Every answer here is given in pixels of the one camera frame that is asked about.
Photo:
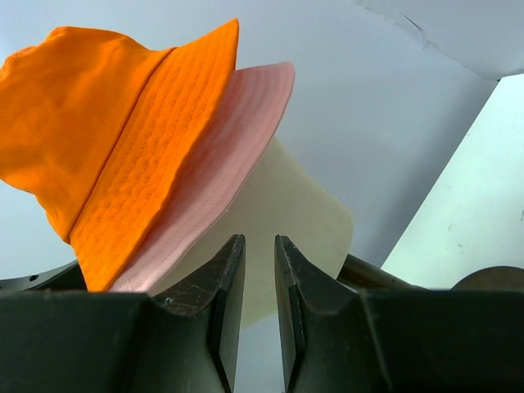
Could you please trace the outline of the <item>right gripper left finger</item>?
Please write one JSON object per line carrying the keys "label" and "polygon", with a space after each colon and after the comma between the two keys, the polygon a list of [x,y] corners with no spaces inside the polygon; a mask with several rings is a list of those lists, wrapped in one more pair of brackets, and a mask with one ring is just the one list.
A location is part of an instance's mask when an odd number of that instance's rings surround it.
{"label": "right gripper left finger", "polygon": [[2,291],[4,392],[230,392],[246,240],[156,296]]}

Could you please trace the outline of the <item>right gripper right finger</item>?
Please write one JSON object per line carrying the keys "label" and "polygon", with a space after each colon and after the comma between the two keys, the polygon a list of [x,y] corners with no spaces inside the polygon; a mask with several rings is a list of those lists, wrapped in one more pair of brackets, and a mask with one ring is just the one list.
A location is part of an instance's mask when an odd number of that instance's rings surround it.
{"label": "right gripper right finger", "polygon": [[520,392],[521,291],[352,291],[274,241],[289,392]]}

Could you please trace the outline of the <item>orange hat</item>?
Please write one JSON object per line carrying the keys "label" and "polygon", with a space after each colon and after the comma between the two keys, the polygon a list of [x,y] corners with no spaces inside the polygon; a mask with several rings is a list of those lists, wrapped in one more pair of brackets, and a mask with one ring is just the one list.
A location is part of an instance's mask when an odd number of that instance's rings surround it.
{"label": "orange hat", "polygon": [[165,209],[236,68],[232,19],[179,47],[62,26],[1,68],[1,179],[107,291]]}

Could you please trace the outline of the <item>pink hat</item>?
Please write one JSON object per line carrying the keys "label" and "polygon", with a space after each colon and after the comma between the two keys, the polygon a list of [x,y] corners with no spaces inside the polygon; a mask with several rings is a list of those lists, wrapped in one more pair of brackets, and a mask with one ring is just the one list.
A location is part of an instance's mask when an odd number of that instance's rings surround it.
{"label": "pink hat", "polygon": [[289,61],[233,72],[166,207],[112,291],[152,289],[227,211],[273,138],[294,78]]}

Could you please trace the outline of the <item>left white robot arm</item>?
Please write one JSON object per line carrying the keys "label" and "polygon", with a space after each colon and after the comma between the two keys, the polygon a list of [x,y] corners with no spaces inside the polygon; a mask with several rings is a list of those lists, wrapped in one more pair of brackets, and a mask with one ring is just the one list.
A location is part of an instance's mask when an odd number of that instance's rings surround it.
{"label": "left white robot arm", "polygon": [[46,272],[21,278],[1,280],[2,291],[86,291],[81,268],[77,260]]}

